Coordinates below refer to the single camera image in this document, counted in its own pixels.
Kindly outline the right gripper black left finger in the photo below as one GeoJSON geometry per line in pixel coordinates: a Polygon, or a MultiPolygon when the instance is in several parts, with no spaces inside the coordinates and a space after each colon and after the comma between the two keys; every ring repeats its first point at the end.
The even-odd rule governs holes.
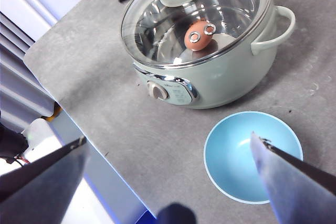
{"type": "Polygon", "coordinates": [[[1,223],[61,223],[87,164],[77,140],[1,176],[1,223]]]}

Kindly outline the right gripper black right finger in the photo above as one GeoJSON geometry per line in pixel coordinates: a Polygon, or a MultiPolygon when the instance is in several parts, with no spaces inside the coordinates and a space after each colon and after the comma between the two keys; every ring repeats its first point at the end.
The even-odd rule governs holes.
{"type": "Polygon", "coordinates": [[[335,176],[252,133],[250,149],[279,223],[335,223],[335,176]]]}

